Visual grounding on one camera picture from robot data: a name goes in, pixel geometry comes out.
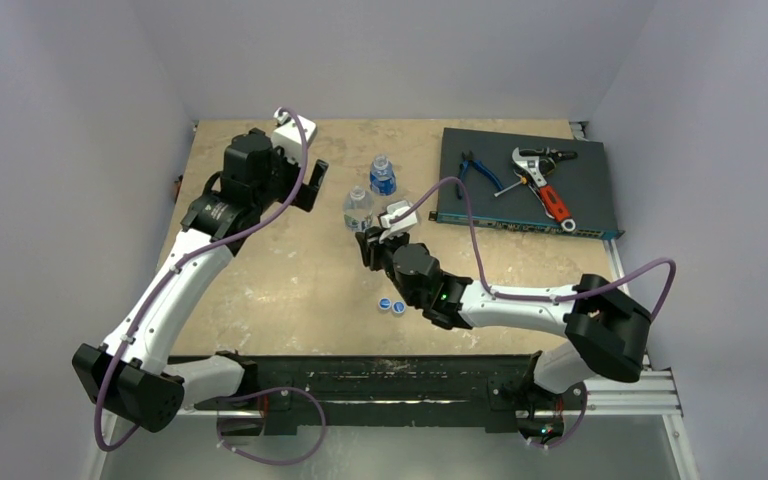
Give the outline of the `green label water bottle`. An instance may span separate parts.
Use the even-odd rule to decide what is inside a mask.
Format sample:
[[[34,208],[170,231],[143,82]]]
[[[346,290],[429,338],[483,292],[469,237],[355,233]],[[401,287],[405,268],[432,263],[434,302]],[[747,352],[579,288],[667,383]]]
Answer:
[[[345,226],[351,232],[364,232],[373,226],[375,201],[371,192],[362,186],[350,189],[343,202]]]

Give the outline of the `blue white bottle cap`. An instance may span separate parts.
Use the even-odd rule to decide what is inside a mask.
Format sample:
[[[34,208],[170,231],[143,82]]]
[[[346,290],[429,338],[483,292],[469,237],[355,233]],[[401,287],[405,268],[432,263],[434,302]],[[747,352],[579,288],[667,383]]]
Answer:
[[[403,315],[406,311],[406,305],[401,301],[396,301],[392,304],[391,310],[395,315]]]

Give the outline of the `blue label Pocari bottle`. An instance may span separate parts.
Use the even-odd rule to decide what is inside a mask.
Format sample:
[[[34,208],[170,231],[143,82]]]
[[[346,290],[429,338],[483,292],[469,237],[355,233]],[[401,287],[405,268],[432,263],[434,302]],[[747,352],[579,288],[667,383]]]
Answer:
[[[379,196],[394,195],[397,190],[394,165],[385,154],[376,155],[370,165],[371,191]]]

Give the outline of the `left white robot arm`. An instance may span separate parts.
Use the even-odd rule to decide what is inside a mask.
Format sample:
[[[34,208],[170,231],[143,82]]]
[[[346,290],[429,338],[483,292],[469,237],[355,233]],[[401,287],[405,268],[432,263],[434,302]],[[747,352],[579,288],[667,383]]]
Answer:
[[[307,161],[314,124],[290,122],[271,134],[234,137],[181,221],[160,270],[124,320],[97,346],[82,344],[72,366],[100,418],[110,412],[150,432],[179,409],[222,398],[244,409],[258,382],[230,352],[171,364],[169,357],[193,310],[245,240],[277,215],[269,209],[313,209],[328,164]]]

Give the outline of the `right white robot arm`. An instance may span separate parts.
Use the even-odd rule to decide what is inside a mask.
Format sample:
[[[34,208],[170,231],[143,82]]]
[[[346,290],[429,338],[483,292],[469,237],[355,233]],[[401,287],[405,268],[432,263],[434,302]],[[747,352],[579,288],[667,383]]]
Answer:
[[[477,280],[444,271],[408,234],[388,238],[372,227],[355,239],[364,266],[384,272],[404,303],[439,328],[506,327],[564,338],[559,347],[536,354],[521,381],[523,397],[533,406],[544,407],[594,376],[623,383],[640,379],[652,315],[599,275],[584,274],[560,287],[490,293]]]

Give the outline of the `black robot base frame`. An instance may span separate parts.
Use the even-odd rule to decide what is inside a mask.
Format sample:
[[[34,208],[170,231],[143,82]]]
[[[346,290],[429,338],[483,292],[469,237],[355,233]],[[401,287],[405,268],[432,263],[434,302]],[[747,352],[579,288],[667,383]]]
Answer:
[[[236,393],[183,408],[228,420],[262,420],[267,435],[300,426],[479,428],[560,436],[587,392],[560,395],[527,381],[524,355],[278,356],[247,359]]]

